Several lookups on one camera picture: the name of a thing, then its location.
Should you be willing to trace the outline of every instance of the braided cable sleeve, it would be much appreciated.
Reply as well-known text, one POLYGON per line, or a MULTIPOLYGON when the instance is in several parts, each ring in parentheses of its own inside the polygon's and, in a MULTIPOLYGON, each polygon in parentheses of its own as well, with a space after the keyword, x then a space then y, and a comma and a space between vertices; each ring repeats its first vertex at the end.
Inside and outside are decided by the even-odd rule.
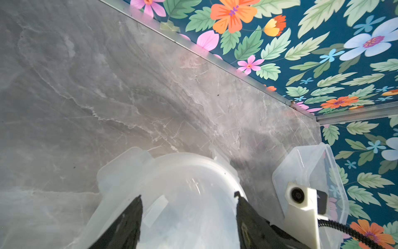
POLYGON ((341 223, 338 223, 333 220, 318 220, 318 227, 331 227, 336 230, 342 231, 343 233, 346 233, 350 235, 352 238, 355 238, 359 240, 360 242, 363 242, 365 245, 372 249, 384 249, 381 245, 377 244, 373 240, 371 240, 369 237, 366 237, 365 235, 359 233, 358 231, 352 229, 349 226, 343 225, 341 223))

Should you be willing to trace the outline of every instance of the marble countertop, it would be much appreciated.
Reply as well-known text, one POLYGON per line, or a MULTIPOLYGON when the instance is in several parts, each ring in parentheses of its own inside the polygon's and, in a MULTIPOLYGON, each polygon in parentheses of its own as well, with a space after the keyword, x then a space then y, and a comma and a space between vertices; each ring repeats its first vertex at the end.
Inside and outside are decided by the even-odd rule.
MULTIPOLYGON (((7 0, 0 23, 0 194, 96 196, 77 198, 62 248, 100 200, 98 170, 133 146, 210 156, 214 144, 259 214, 283 217, 271 174, 321 142, 317 122, 97 0, 7 0)), ((16 246, 16 224, 0 221, 0 244, 16 246)))

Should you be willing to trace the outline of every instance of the green leaf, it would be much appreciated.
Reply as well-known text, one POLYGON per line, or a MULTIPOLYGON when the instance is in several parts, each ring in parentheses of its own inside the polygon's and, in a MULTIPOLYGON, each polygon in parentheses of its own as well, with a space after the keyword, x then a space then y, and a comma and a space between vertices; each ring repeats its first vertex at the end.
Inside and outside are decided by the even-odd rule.
POLYGON ((362 76, 361 78, 355 78, 351 81, 344 82, 344 83, 342 83, 342 85, 360 86, 360 85, 364 85, 364 84, 373 83, 375 81, 380 80, 383 77, 384 77, 384 74, 382 74, 382 73, 374 73, 372 75, 365 75, 365 76, 362 76))
POLYGON ((318 78, 324 71, 330 68, 330 61, 326 61, 314 69, 314 78, 318 78))
POLYGON ((316 84, 318 87, 325 87, 325 86, 331 86, 333 84, 336 84, 342 80, 345 80, 347 77, 356 74, 354 73, 345 73, 345 74, 337 74, 335 76, 329 76, 324 80, 320 80, 318 81, 318 83, 316 84))
POLYGON ((372 93, 375 89, 376 89, 376 88, 375 88, 375 85, 372 84, 372 85, 370 85, 370 86, 365 87, 364 89, 359 89, 359 90, 357 90, 357 91, 351 93, 351 94, 348 95, 348 96, 349 96, 349 97, 355 97, 355 96, 357 96, 357 97, 359 98, 359 97, 362 97, 362 96, 365 96, 365 95, 368 95, 368 94, 372 93))
POLYGON ((324 127, 322 130, 322 134, 325 137, 325 140, 328 141, 328 144, 332 146, 336 140, 339 139, 339 128, 335 125, 330 125, 328 128, 324 127))
POLYGON ((353 149, 359 149, 359 150, 366 150, 366 146, 363 145, 363 143, 359 141, 353 141, 351 139, 346 138, 345 141, 351 146, 353 149))
POLYGON ((310 29, 316 29, 323 21, 327 21, 334 12, 337 12, 343 6, 344 0, 315 1, 315 5, 309 8, 306 15, 299 22, 300 30, 297 36, 301 38, 310 29))
POLYGON ((180 32, 181 30, 179 27, 174 26, 174 23, 170 20, 167 22, 160 22, 160 29, 161 30, 168 30, 173 32, 180 32))
POLYGON ((277 80, 278 74, 281 72, 280 67, 276 66, 275 63, 268 63, 261 66, 261 70, 256 71, 256 75, 263 79, 270 78, 271 80, 277 80))
POLYGON ((341 158, 347 159, 347 158, 349 158, 352 155, 352 153, 354 153, 354 152, 353 151, 341 151, 334 158, 335 159, 341 159, 341 158))
POLYGON ((389 116, 388 118, 390 119, 391 128, 398 124, 398 116, 389 116))
POLYGON ((373 97, 373 96, 375 96, 375 95, 377 95, 377 93, 369 94, 369 95, 365 95, 365 96, 361 96, 361 97, 359 97, 358 99, 359 99, 359 100, 364 100, 364 99, 366 99, 366 98, 370 98, 370 97, 373 97))
POLYGON ((395 185, 392 181, 384 179, 379 174, 361 173, 357 182, 365 188, 384 188, 384 185, 395 185))
POLYGON ((344 241, 344 245, 341 246, 342 249, 361 249, 359 246, 359 241, 358 240, 347 240, 344 241))
POLYGON ((352 135, 362 135, 364 133, 368 133, 371 131, 371 129, 374 129, 378 126, 378 124, 369 124, 368 121, 358 121, 358 122, 352 122, 347 125, 347 130, 349 133, 352 135))
POLYGON ((238 48, 235 49, 235 58, 239 61, 247 60, 251 55, 254 55, 260 50, 260 46, 263 43, 261 38, 262 29, 260 26, 250 35, 245 36, 242 43, 238 44, 238 48))
POLYGON ((165 0, 163 2, 164 9, 170 17, 175 19, 184 19, 187 13, 193 12, 193 6, 197 6, 202 0, 165 0))
POLYGON ((185 32, 195 30, 195 32, 205 31, 216 22, 210 18, 211 8, 203 7, 203 10, 195 10, 194 15, 189 17, 189 23, 185 27, 185 32))
POLYGON ((261 58, 265 60, 271 60, 278 58, 282 52, 286 50, 286 47, 291 42, 289 40, 291 34, 290 28, 286 30, 279 38, 274 38, 271 43, 267 44, 265 49, 261 51, 261 58))
MULTIPOLYGON (((342 200, 337 201, 337 205, 339 207, 343 208, 343 205, 341 204, 342 200)), ((362 209, 362 207, 358 204, 356 204, 353 200, 348 201, 348 206, 349 206, 349 215, 354 216, 355 218, 365 218, 367 220, 371 220, 369 215, 367 215, 362 209)))
MULTIPOLYGON (((343 184, 346 184, 348 182, 348 179, 347 179, 348 174, 344 171, 344 168, 340 168, 339 165, 337 165, 337 169, 338 169, 338 172, 339 172, 339 177, 341 179, 341 182, 343 184)), ((335 175, 333 173, 332 168, 329 168, 329 178, 334 184, 336 184, 336 177, 335 177, 335 175)))
POLYGON ((239 31, 231 34, 228 29, 221 35, 221 48, 223 55, 236 47, 237 43, 239 43, 240 36, 241 34, 239 31))
POLYGON ((319 48, 319 44, 323 42, 326 37, 328 37, 329 32, 327 32, 324 35, 321 35, 315 39, 312 39, 312 37, 308 40, 306 40, 304 43, 300 42, 297 46, 290 48, 286 54, 285 54, 285 59, 290 60, 290 61, 296 61, 301 59, 301 57, 309 55, 311 51, 314 51, 315 49, 319 48))
POLYGON ((287 89, 286 93, 290 97, 300 97, 300 96, 305 95, 309 91, 306 87, 303 88, 301 86, 299 86, 299 87, 290 86, 290 87, 287 87, 286 89, 287 89))
POLYGON ((395 71, 398 70, 398 59, 388 59, 384 62, 372 63, 371 67, 374 68, 373 71, 395 71))
POLYGON ((384 138, 384 137, 382 137, 382 136, 374 136, 374 135, 372 135, 372 134, 368 134, 368 133, 366 133, 366 134, 364 134, 365 135, 365 137, 367 138, 367 139, 369 139, 372 143, 375 143, 377 140, 379 140, 380 141, 380 145, 387 145, 386 144, 386 139, 384 138))
POLYGON ((358 186, 351 186, 347 189, 347 194, 351 198, 359 202, 364 202, 366 204, 373 203, 381 206, 380 202, 375 197, 373 197, 373 194, 366 191, 366 189, 364 188, 358 188, 358 186))
POLYGON ((319 64, 320 64, 319 62, 307 61, 306 63, 304 63, 302 65, 295 65, 295 66, 292 66, 292 67, 289 67, 289 68, 293 69, 293 70, 304 71, 304 70, 313 68, 314 66, 318 66, 319 64))
POLYGON ((312 96, 321 96, 325 94, 329 94, 338 90, 344 89, 344 87, 335 87, 335 86, 330 86, 330 87, 324 87, 324 88, 319 88, 316 89, 311 93, 312 96))
POLYGON ((317 49, 311 52, 314 55, 328 55, 332 49, 336 49, 336 53, 344 50, 344 43, 336 43, 330 47, 325 47, 323 49, 317 49))
POLYGON ((282 9, 287 9, 293 6, 300 5, 300 0, 261 0, 253 4, 252 7, 257 9, 255 17, 263 18, 271 17, 272 14, 282 14, 282 9))
POLYGON ((336 109, 325 108, 325 109, 322 109, 322 110, 318 111, 317 113, 332 114, 332 113, 336 113, 336 112, 344 112, 347 109, 348 109, 348 107, 336 108, 336 109))
POLYGON ((347 7, 349 8, 345 11, 344 16, 347 18, 347 25, 352 27, 356 21, 358 21, 365 12, 372 12, 378 5, 379 0, 351 0, 347 7))
POLYGON ((301 78, 304 76, 304 73, 301 73, 299 75, 295 75, 293 77, 290 77, 289 81, 286 83, 286 86, 293 84, 294 82, 301 80, 301 78))
POLYGON ((385 234, 390 234, 395 243, 398 243, 398 221, 394 221, 393 223, 389 222, 387 225, 383 226, 385 234))
POLYGON ((394 208, 398 212, 398 196, 395 194, 386 195, 380 193, 378 193, 378 196, 386 202, 387 206, 394 208))
POLYGON ((358 100, 355 103, 350 104, 350 106, 364 106, 364 105, 374 105, 375 102, 373 100, 358 100))
POLYGON ((370 162, 374 157, 373 151, 363 152, 359 155, 358 166, 364 165, 366 162, 370 162))
POLYGON ((355 57, 355 58, 353 58, 353 59, 351 59, 351 60, 347 60, 347 61, 344 61, 343 63, 341 63, 341 64, 339 65, 339 67, 340 67, 339 73, 343 73, 343 72, 345 72, 350 66, 353 66, 353 65, 357 64, 360 57, 361 57, 361 55, 358 55, 357 57, 355 57))
POLYGON ((320 102, 325 102, 327 100, 331 100, 337 97, 333 96, 318 96, 314 98, 309 98, 306 101, 304 101, 304 104, 315 104, 315 103, 320 103, 320 102))
POLYGON ((398 160, 395 161, 388 161, 384 160, 380 162, 380 168, 378 169, 379 174, 384 174, 388 170, 393 170, 397 167, 398 160))

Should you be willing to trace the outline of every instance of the clear plastic container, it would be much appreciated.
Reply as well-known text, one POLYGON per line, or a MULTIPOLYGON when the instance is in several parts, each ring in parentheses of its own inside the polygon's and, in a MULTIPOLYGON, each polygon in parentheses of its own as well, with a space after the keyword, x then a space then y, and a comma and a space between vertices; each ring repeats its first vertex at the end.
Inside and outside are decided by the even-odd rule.
MULTIPOLYGON (((294 182, 327 193, 326 216, 346 224, 348 198, 329 145, 294 147, 273 172, 272 182, 285 215, 289 206, 285 198, 287 183, 294 182)), ((335 229, 320 227, 319 235, 322 249, 339 249, 343 241, 343 233, 335 229)))
POLYGON ((237 171, 211 148, 214 159, 192 153, 156 159, 134 147, 97 175, 103 200, 77 248, 87 249, 141 194, 143 215, 138 249, 240 248, 234 192, 237 171))

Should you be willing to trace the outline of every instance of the small blue flower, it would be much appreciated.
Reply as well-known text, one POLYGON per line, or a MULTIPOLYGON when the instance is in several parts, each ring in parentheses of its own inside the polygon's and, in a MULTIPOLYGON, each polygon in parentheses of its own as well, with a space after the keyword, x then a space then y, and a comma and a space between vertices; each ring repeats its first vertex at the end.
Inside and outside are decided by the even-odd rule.
POLYGON ((386 18, 385 16, 383 16, 383 17, 380 17, 380 18, 372 21, 374 17, 375 17, 374 15, 368 16, 368 18, 366 18, 366 21, 365 21, 366 23, 365 24, 357 24, 357 25, 355 25, 353 28, 354 29, 359 29, 359 30, 355 31, 354 35, 359 34, 362 30, 365 30, 366 33, 372 31, 372 29, 373 29, 372 25, 373 24, 379 23, 382 20, 384 20, 384 18, 386 18))
POLYGON ((373 153, 377 154, 378 150, 377 149, 386 149, 386 147, 384 145, 380 145, 380 140, 377 140, 375 143, 372 142, 368 142, 368 144, 370 145, 369 147, 366 147, 366 149, 371 150, 373 149, 373 153))
POLYGON ((385 97, 385 98, 378 98, 377 100, 375 100, 375 101, 381 101, 381 102, 384 102, 384 101, 386 101, 386 100, 391 100, 392 99, 392 96, 387 96, 387 97, 385 97))
POLYGON ((321 55, 321 56, 319 56, 319 58, 323 59, 323 60, 321 60, 319 63, 324 63, 324 62, 327 61, 327 60, 329 60, 329 62, 332 62, 332 61, 334 61, 334 57, 335 57, 335 56, 342 55, 342 54, 344 54, 344 52, 345 52, 345 51, 340 51, 340 52, 337 52, 337 53, 336 53, 336 49, 332 49, 332 50, 330 50, 330 52, 329 52, 328 55, 321 55))
POLYGON ((384 86, 380 89, 376 89, 376 92, 387 92, 391 88, 394 88, 394 87, 393 86, 392 87, 384 86))
POLYGON ((306 99, 307 98, 304 98, 304 96, 301 96, 299 98, 295 98, 295 101, 299 102, 299 101, 306 100, 306 99))
POLYGON ((311 81, 314 81, 314 80, 312 80, 312 77, 310 77, 310 78, 308 78, 306 80, 300 80, 300 81, 301 81, 300 84, 304 83, 305 85, 307 85, 308 82, 311 82, 311 81))
POLYGON ((357 162, 350 162, 349 160, 347 160, 347 163, 345 163, 344 165, 347 165, 348 169, 351 169, 351 168, 356 169, 357 167, 354 166, 355 164, 357 164, 357 162))
POLYGON ((339 189, 335 188, 333 185, 330 185, 329 191, 333 193, 334 198, 340 195, 339 189))

